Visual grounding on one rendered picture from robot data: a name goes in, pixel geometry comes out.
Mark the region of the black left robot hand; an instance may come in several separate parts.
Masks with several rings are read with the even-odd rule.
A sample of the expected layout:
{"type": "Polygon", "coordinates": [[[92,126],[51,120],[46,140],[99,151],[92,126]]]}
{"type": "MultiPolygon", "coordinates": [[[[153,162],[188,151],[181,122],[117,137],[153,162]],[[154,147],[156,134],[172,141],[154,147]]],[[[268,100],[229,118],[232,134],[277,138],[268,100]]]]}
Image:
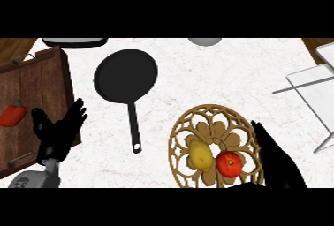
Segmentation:
{"type": "Polygon", "coordinates": [[[77,99],[62,120],[58,120],[57,123],[51,121],[40,108],[31,110],[31,117],[33,131],[40,140],[37,163],[46,165],[49,159],[62,162],[88,118],[85,101],[82,98],[77,99]]]}

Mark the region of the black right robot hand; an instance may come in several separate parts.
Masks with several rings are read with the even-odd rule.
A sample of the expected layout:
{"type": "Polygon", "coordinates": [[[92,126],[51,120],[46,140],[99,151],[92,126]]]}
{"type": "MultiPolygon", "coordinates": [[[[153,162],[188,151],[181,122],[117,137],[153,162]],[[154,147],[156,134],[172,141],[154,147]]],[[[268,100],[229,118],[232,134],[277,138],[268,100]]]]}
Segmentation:
{"type": "Polygon", "coordinates": [[[293,158],[278,146],[262,123],[256,123],[255,121],[250,123],[256,133],[256,140],[262,148],[260,158],[265,185],[249,182],[241,185],[234,185],[232,189],[306,189],[306,181],[293,158]]]}

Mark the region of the red tomato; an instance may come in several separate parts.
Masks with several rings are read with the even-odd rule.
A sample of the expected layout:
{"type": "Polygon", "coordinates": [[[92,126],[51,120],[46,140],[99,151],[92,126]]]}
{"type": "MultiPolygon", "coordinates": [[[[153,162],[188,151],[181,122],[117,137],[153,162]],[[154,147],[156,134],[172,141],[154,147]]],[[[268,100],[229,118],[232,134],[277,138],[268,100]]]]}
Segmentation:
{"type": "Polygon", "coordinates": [[[224,177],[234,178],[243,170],[243,161],[232,151],[224,151],[218,155],[218,171],[224,177]]]}

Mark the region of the white tiered shelf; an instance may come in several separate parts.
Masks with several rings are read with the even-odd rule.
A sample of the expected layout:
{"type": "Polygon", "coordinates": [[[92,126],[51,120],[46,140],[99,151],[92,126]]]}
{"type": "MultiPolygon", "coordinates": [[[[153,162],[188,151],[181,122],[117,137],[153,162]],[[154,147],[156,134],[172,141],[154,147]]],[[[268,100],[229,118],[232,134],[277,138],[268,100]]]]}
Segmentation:
{"type": "Polygon", "coordinates": [[[334,147],[334,42],[317,47],[315,53],[323,64],[286,76],[290,87],[274,91],[275,94],[296,90],[320,123],[328,131],[328,137],[314,153],[334,147]]]}

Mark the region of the red bell pepper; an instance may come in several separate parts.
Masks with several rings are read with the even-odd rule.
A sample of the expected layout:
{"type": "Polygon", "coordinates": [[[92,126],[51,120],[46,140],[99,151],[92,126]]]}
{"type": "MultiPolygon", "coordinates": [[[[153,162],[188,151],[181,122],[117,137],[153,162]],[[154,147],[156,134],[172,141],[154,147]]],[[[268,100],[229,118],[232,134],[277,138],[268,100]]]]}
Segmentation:
{"type": "Polygon", "coordinates": [[[0,126],[15,127],[28,113],[28,108],[23,105],[23,101],[17,100],[17,104],[6,107],[0,115],[0,126]]]}

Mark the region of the brown wooden tray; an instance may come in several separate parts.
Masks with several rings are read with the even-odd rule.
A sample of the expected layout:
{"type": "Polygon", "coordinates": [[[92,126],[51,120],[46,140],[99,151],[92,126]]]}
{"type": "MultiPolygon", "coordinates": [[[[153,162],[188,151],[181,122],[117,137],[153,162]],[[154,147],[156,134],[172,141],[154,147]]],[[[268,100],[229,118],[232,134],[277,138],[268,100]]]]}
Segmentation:
{"type": "Polygon", "coordinates": [[[18,126],[0,126],[0,179],[36,164],[40,141],[31,110],[43,109],[57,122],[74,103],[68,56],[59,47],[39,51],[25,62],[0,64],[0,113],[17,100],[28,113],[18,126]]]}

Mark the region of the yellow lemon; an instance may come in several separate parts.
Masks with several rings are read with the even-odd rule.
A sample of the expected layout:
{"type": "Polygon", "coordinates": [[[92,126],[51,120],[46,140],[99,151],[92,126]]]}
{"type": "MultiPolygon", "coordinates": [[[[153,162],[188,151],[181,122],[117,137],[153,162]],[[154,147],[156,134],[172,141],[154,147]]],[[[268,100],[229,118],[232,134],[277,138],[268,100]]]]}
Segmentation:
{"type": "Polygon", "coordinates": [[[190,143],[188,164],[192,170],[209,172],[215,163],[215,157],[209,144],[194,139],[190,143]]]}

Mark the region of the black frying pan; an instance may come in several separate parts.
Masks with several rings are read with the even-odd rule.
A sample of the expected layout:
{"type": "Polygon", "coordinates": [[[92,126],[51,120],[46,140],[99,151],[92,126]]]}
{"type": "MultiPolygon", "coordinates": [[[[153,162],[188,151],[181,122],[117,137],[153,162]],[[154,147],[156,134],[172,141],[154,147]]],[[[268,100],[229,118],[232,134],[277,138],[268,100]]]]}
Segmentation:
{"type": "Polygon", "coordinates": [[[133,153],[142,151],[136,100],[150,92],[158,77],[153,56],[139,49],[113,53],[95,70],[95,91],[101,97],[129,106],[129,126],[133,153]]]}

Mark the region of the grey round object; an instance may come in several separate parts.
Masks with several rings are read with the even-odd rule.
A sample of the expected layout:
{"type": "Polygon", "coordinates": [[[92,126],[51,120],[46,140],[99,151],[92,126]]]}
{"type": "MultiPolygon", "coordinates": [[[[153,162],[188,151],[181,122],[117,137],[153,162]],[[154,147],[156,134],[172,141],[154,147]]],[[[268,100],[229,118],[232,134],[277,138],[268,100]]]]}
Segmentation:
{"type": "Polygon", "coordinates": [[[190,41],[197,46],[215,46],[221,42],[221,38],[190,38],[190,41]]]}

